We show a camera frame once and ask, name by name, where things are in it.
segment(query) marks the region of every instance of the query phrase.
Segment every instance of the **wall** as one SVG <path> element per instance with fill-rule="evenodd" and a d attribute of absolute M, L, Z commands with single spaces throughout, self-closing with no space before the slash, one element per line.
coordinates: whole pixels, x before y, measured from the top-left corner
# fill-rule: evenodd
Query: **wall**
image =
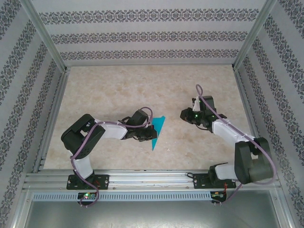
<path fill-rule="evenodd" d="M 303 2 L 275 4 L 239 68 L 258 132 L 272 144 L 296 227 L 304 227 Z"/>
<path fill-rule="evenodd" d="M 0 228 L 31 172 L 61 73 L 17 0 L 0 0 Z"/>
<path fill-rule="evenodd" d="M 33 0 L 67 66 L 232 64 L 265 0 Z"/>

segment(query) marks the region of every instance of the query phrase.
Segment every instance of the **perforated metal strip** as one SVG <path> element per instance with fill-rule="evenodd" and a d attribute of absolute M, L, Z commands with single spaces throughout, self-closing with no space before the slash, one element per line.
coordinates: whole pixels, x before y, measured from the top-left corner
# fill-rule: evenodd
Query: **perforated metal strip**
<path fill-rule="evenodd" d="M 33 201 L 77 201 L 77 192 L 35 193 Z M 190 192 L 102 192 L 98 201 L 193 201 L 211 200 L 210 191 Z"/>

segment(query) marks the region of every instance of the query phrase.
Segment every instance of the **damask stripe pattern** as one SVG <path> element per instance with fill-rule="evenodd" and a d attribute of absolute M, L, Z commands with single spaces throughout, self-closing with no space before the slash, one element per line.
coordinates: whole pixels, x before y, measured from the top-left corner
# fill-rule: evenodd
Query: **damask stripe pattern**
<path fill-rule="evenodd" d="M 234 58 L 237 49 L 206 50 L 128 50 L 61 52 L 63 60 L 139 59 L 139 58 Z"/>
<path fill-rule="evenodd" d="M 20 8 L 21 8 L 21 4 L 18 0 L 7 0 L 6 2 L 4 2 L 3 6 L 1 6 L 0 40 L 2 40 L 2 37 L 10 27 L 11 22 L 14 20 Z"/>
<path fill-rule="evenodd" d="M 48 68 L 45 80 L 43 82 L 41 91 L 39 92 L 38 99 L 36 101 L 36 105 L 29 121 L 28 129 L 26 130 L 26 134 L 24 136 L 24 140 L 22 142 L 22 146 L 18 153 L 18 158 L 16 159 L 16 163 L 14 165 L 14 170 L 11 174 L 11 178 L 9 179 L 9 185 L 7 186 L 7 190 L 4 193 L 4 200 L 1 202 L 2 206 L 0 208 L 0 227 L 5 227 L 6 220 L 8 219 L 9 212 L 11 210 L 11 203 L 16 196 L 16 190 L 20 182 L 21 173 L 24 169 L 24 165 L 26 163 L 26 159 L 28 157 L 29 150 L 31 148 L 31 144 L 35 135 L 35 131 L 37 125 L 39 123 L 39 119 L 44 107 L 45 100 L 48 95 L 49 88 L 51 86 L 54 72 L 57 66 L 54 60 L 51 61 L 51 64 Z"/>
<path fill-rule="evenodd" d="M 258 9 L 141 9 L 39 13 L 45 25 L 146 21 L 254 21 Z"/>
<path fill-rule="evenodd" d="M 27 51 L 31 40 L 36 32 L 36 29 L 32 22 L 28 20 L 25 28 L 23 29 L 9 59 L 6 61 L 6 65 L 3 67 L 0 75 L 0 105 L 5 98 L 5 94 L 10 87 L 12 79 L 15 77 L 17 69 Z"/>
<path fill-rule="evenodd" d="M 244 67 L 246 69 L 246 72 L 247 72 L 247 75 L 249 77 L 250 76 L 256 77 L 256 73 L 255 73 L 255 71 L 252 67 L 252 64 L 251 64 L 248 56 L 245 57 L 245 59 L 243 61 L 243 65 L 244 65 Z M 242 77 L 240 77 L 240 78 L 241 78 L 241 82 L 243 84 L 243 88 L 245 90 L 245 94 L 247 96 L 247 100 L 249 101 L 249 97 L 248 97 L 247 92 L 246 92 L 246 87 L 244 85 Z M 299 217 L 300 224 L 302 226 L 304 226 L 303 196 L 301 195 L 300 188 L 297 186 L 297 181 L 295 181 L 295 175 L 292 172 L 292 166 L 291 166 L 289 160 L 286 157 L 285 149 L 282 146 L 280 136 L 279 136 L 279 134 L 276 130 L 276 125 L 274 124 L 274 120 L 273 120 L 272 115 L 269 111 L 269 107 L 268 107 L 268 104 L 267 104 L 267 102 L 265 100 L 265 97 L 262 93 L 262 90 L 256 90 L 255 97 L 256 97 L 256 101 L 258 103 L 258 106 L 260 108 L 262 117 L 264 119 L 265 127 L 267 128 L 268 135 L 269 135 L 271 143 L 273 145 L 273 149 L 274 149 L 274 152 L 276 154 L 278 164 L 281 168 L 281 172 L 283 173 L 284 180 L 287 183 L 288 192 L 291 195 L 291 200 L 293 201 L 294 208 L 297 211 L 297 215 Z M 254 112 L 253 112 L 251 106 L 250 106 L 250 110 L 251 110 L 252 116 L 254 117 Z"/>
<path fill-rule="evenodd" d="M 280 0 L 279 3 L 304 38 L 304 7 L 300 0 Z"/>
<path fill-rule="evenodd" d="M 271 38 L 271 41 L 304 104 L 303 69 L 298 63 L 298 60 L 295 58 L 292 49 L 289 47 L 287 40 L 284 38 L 272 16 L 269 15 L 264 23 L 264 28 L 268 36 Z"/>
<path fill-rule="evenodd" d="M 8 151 L 10 150 L 10 145 L 12 143 L 12 139 L 15 136 L 15 132 L 19 126 L 19 121 L 23 115 L 23 111 L 27 105 L 28 98 L 33 89 L 34 83 L 38 76 L 39 70 L 43 63 L 43 60 L 47 54 L 47 47 L 42 42 L 39 46 L 39 49 L 36 53 L 32 66 L 28 71 L 28 75 L 24 81 L 24 84 L 20 90 L 20 94 L 16 100 L 16 104 L 13 107 L 13 111 L 11 112 L 11 116 L 8 119 L 8 123 L 6 124 L 6 128 L 3 131 L 3 136 L 1 136 L 0 141 L 0 171 L 2 170 L 2 166 L 5 162 L 5 157 L 7 156 Z"/>
<path fill-rule="evenodd" d="M 270 64 L 267 54 L 259 39 L 254 41 L 252 48 L 254 49 L 260 66 L 266 76 L 267 82 L 276 100 L 276 104 L 278 105 L 283 117 L 283 121 L 285 122 L 288 133 L 290 134 L 290 138 L 293 140 L 293 145 L 296 148 L 295 150 L 299 153 L 299 159 L 302 161 L 302 165 L 304 166 L 304 136 L 302 135 L 302 131 L 299 130 L 300 126 L 294 117 L 294 112 L 291 110 L 289 102 L 285 98 L 284 91 L 281 88 L 280 82 L 276 77 L 275 71 Z M 258 85 L 257 78 L 254 78 L 254 75 L 250 75 L 249 79 L 252 80 L 252 85 L 255 85 L 253 88 L 254 91 L 261 90 Z"/>
<path fill-rule="evenodd" d="M 55 44 L 164 42 L 164 41 L 244 41 L 247 32 L 236 31 L 174 31 L 113 32 L 52 35 Z"/>

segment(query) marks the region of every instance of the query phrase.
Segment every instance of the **marble floor surface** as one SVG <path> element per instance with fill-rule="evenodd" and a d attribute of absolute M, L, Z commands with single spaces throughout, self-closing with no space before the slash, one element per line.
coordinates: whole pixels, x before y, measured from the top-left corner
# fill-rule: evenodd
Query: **marble floor surface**
<path fill-rule="evenodd" d="M 158 65 L 72 67 L 52 135 L 44 169 L 71 169 L 61 134 L 83 114 L 117 121 L 148 106 L 165 116 L 154 151 L 152 143 L 133 139 L 100 140 L 90 154 L 93 169 L 208 169 L 233 161 L 234 148 L 209 131 L 180 119 L 191 107 L 199 83 L 212 95 L 217 111 L 239 129 L 249 126 L 230 65 Z"/>

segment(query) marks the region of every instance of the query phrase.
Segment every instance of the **blue paper piece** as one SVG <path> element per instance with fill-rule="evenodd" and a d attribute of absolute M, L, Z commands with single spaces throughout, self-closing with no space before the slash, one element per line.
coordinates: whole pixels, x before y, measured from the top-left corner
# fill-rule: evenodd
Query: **blue paper piece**
<path fill-rule="evenodd" d="M 156 139 L 152 139 L 152 151 L 155 148 L 156 142 L 157 142 L 158 137 L 159 137 L 159 135 L 161 133 L 162 126 L 163 126 L 163 123 L 165 122 L 165 119 L 166 119 L 166 117 L 162 116 L 162 117 L 153 118 L 153 120 L 152 120 L 152 125 L 154 125 L 154 129 L 157 132 L 157 138 Z"/>

